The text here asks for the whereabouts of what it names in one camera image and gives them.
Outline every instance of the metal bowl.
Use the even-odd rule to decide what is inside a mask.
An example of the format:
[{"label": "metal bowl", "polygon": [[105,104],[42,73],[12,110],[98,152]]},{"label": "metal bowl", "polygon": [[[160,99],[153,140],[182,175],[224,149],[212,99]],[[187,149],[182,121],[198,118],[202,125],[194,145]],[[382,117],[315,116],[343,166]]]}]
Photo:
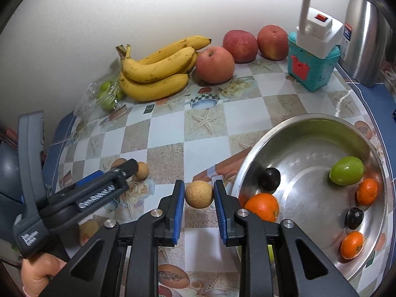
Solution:
[{"label": "metal bowl", "polygon": [[[329,179],[331,167],[345,156],[359,157],[365,177],[378,182],[378,197],[364,211],[356,229],[366,241],[360,254],[345,260],[339,247],[346,233],[345,216],[356,201],[357,184],[339,186]],[[290,118],[270,130],[252,148],[232,188],[242,206],[253,195],[265,192],[257,182],[262,168],[276,167],[279,187],[272,193],[278,200],[277,222],[292,219],[327,255],[348,280],[363,267],[381,233],[386,210],[386,182],[374,146],[350,123],[330,115],[308,114]]]}]

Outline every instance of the human hand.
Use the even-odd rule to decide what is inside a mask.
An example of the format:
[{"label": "human hand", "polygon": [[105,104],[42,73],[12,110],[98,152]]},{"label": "human hand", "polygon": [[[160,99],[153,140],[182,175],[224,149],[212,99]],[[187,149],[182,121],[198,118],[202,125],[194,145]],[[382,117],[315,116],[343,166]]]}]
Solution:
[{"label": "human hand", "polygon": [[50,283],[49,276],[56,276],[66,262],[48,253],[37,253],[22,260],[21,278],[25,293],[37,297]]}]

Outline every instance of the tangerine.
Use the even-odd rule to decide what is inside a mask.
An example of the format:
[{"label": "tangerine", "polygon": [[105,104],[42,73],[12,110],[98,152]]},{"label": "tangerine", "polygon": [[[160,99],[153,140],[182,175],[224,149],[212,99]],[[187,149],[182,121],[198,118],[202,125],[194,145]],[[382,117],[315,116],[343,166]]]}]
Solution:
[{"label": "tangerine", "polygon": [[245,209],[257,214],[264,221],[275,222],[279,215],[278,201],[269,193],[252,196],[246,202]]},{"label": "tangerine", "polygon": [[373,178],[366,178],[359,184],[356,197],[360,205],[370,205],[378,194],[377,182]]},{"label": "tangerine", "polygon": [[359,231],[348,234],[341,243],[341,256],[344,259],[355,258],[363,248],[364,237]]}]

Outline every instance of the black olive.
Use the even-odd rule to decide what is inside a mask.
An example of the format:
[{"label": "black olive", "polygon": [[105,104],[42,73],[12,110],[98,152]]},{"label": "black olive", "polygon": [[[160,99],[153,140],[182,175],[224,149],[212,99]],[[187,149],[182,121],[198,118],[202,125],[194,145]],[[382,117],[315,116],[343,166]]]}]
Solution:
[{"label": "black olive", "polygon": [[275,191],[280,184],[280,172],[275,167],[267,167],[260,171],[258,175],[259,186],[263,190],[272,192]]},{"label": "black olive", "polygon": [[345,217],[345,224],[351,230],[355,230],[363,221],[364,213],[357,207],[349,209]]}]

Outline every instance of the thermos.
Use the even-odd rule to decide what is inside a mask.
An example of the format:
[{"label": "thermos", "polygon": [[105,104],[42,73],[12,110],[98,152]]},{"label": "thermos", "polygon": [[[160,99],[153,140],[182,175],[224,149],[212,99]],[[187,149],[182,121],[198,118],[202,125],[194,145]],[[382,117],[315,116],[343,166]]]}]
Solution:
[{"label": "thermos", "polygon": [[371,0],[349,0],[338,63],[356,81],[373,87],[392,31]]}]

